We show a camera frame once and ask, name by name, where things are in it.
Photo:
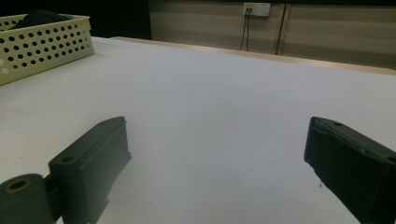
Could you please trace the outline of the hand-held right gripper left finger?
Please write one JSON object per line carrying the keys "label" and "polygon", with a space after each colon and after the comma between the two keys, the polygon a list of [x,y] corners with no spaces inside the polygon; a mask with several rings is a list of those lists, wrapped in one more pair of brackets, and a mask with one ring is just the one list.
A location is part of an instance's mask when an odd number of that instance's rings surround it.
{"label": "hand-held right gripper left finger", "polygon": [[112,185],[131,158],[125,117],[89,129],[49,162],[55,216],[64,224],[96,224]]}

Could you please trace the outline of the pale yellow perforated plastic basket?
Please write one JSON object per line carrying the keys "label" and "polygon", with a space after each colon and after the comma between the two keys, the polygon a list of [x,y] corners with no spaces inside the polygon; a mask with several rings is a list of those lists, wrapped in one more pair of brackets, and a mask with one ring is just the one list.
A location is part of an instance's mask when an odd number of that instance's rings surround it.
{"label": "pale yellow perforated plastic basket", "polygon": [[14,29],[26,14],[0,17],[0,86],[94,54],[88,16]]}

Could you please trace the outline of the white wall socket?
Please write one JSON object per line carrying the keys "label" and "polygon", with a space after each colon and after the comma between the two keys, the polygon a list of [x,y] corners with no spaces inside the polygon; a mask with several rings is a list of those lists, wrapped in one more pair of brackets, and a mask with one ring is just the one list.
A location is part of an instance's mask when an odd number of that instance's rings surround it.
{"label": "white wall socket", "polygon": [[257,17],[268,17],[270,14],[270,3],[244,3],[243,14]]}

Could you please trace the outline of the light wooden table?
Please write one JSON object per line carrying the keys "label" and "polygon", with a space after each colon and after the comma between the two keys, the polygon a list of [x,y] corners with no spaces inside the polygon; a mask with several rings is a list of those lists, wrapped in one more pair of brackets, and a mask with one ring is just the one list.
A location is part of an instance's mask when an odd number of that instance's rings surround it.
{"label": "light wooden table", "polygon": [[164,47],[172,47],[172,48],[195,49],[195,50],[208,51],[208,52],[225,53],[230,55],[237,55],[242,57],[256,58],[256,59],[276,61],[282,63],[296,63],[296,64],[316,66],[316,67],[325,67],[325,68],[342,69],[348,71],[358,71],[358,72],[396,76],[396,70],[389,68],[382,68],[382,67],[374,67],[374,66],[350,64],[350,63],[335,63],[335,62],[327,62],[321,60],[311,60],[311,59],[296,58],[290,56],[273,55],[267,53],[241,51],[235,49],[211,48],[205,46],[195,46],[195,45],[180,44],[180,43],[146,40],[146,39],[124,37],[124,36],[114,36],[114,37],[110,37],[110,39],[133,42],[138,44],[148,44],[148,45],[156,45],[156,46],[164,46]]}

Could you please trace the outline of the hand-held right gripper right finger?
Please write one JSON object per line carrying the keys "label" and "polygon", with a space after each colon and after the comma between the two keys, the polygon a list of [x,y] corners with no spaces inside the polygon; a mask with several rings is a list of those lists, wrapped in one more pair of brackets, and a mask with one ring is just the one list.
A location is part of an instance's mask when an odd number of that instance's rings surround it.
{"label": "hand-held right gripper right finger", "polygon": [[396,224],[396,152],[345,124],[313,117],[304,161],[361,224]]}

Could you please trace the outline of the black cloth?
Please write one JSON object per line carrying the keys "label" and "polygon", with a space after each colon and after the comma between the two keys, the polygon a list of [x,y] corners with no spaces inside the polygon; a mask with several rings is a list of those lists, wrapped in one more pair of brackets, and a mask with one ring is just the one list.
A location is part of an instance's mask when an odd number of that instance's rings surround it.
{"label": "black cloth", "polygon": [[36,9],[30,11],[21,21],[18,21],[13,27],[11,27],[11,30],[60,21],[69,21],[72,19],[73,17],[69,15],[61,15],[45,9]]}

